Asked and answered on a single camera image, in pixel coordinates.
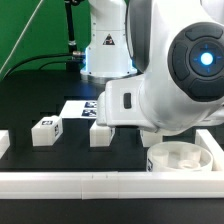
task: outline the circular light ring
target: circular light ring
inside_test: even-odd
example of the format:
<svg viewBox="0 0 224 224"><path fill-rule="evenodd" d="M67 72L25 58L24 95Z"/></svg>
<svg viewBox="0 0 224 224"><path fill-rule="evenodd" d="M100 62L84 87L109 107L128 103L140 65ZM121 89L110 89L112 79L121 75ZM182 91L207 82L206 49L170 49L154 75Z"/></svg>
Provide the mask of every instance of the circular light ring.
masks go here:
<svg viewBox="0 0 224 224"><path fill-rule="evenodd" d="M209 52L205 52L201 55L201 63L203 65L211 65L214 61L213 55Z"/></svg>

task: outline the cable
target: cable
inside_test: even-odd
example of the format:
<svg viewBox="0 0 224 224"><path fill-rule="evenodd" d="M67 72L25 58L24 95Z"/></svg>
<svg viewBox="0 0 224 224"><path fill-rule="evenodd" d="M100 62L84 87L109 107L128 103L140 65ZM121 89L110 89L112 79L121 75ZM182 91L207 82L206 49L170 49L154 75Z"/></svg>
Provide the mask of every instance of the cable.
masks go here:
<svg viewBox="0 0 224 224"><path fill-rule="evenodd" d="M72 18L72 5L71 1L65 0L65 10L67 16L67 26L68 26L68 48L69 52L77 51L77 45L75 41L75 34L74 34L74 25L73 25L73 18Z"/></svg>
<svg viewBox="0 0 224 224"><path fill-rule="evenodd" d="M35 15L37 14L38 10L40 9L41 5L43 4L44 0L41 0L36 9L34 10L33 14L31 15L29 21L27 22L26 26L24 27L22 33L19 36L19 39L16 41L15 46L13 47L11 53L9 54L8 58L6 59L6 61L4 62L2 68L0 69L0 74L2 73L3 69L5 68L5 66L7 65L7 63L9 62L9 60L11 59L12 55L14 54L14 52L16 51L20 41L22 40L24 34L26 33L27 29L29 28L31 22L33 21L33 18L35 17Z"/></svg>
<svg viewBox="0 0 224 224"><path fill-rule="evenodd" d="M12 68L10 68L4 75L3 79L9 76L15 69L20 67L23 64L26 64L31 61L40 60L40 59L46 59L46 58L59 58L59 57L67 57L67 56L73 56L73 53L61 53L61 54L49 54L49 55L39 55L32 58L25 59L18 64L14 65Z"/></svg>
<svg viewBox="0 0 224 224"><path fill-rule="evenodd" d="M43 64L39 67L38 70L42 70L42 68L44 68L45 66L48 66L48 65L51 65L51 64L60 64L60 63L83 63L82 61L80 60L67 60L67 61L51 61L51 62L48 62L46 64Z"/></svg>
<svg viewBox="0 0 224 224"><path fill-rule="evenodd" d="M70 0L71 4L73 6L78 6L81 2L83 2L84 0Z"/></svg>

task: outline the white block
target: white block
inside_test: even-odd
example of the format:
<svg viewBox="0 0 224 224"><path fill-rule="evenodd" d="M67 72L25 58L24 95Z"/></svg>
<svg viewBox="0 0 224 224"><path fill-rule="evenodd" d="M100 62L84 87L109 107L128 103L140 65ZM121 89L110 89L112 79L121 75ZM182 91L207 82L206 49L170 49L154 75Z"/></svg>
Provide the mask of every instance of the white block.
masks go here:
<svg viewBox="0 0 224 224"><path fill-rule="evenodd" d="M98 126L96 121L89 130L90 147L109 146L115 134L115 128Z"/></svg>
<svg viewBox="0 0 224 224"><path fill-rule="evenodd" d="M31 130L33 146L53 145L63 133L62 118L44 117Z"/></svg>
<svg viewBox="0 0 224 224"><path fill-rule="evenodd" d="M0 158L2 158L9 146L9 132L0 131Z"/></svg>
<svg viewBox="0 0 224 224"><path fill-rule="evenodd" d="M157 133L140 130L143 147L151 147L163 142L163 136Z"/></svg>

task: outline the white container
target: white container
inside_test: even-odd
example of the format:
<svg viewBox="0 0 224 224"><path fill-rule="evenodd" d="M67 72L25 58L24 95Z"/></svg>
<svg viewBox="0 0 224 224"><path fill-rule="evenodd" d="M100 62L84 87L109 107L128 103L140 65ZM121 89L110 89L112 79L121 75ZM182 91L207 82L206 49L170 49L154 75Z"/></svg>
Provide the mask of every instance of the white container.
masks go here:
<svg viewBox="0 0 224 224"><path fill-rule="evenodd" d="M153 172L211 171L212 154L201 146L186 142L163 142L152 146L147 153Z"/></svg>

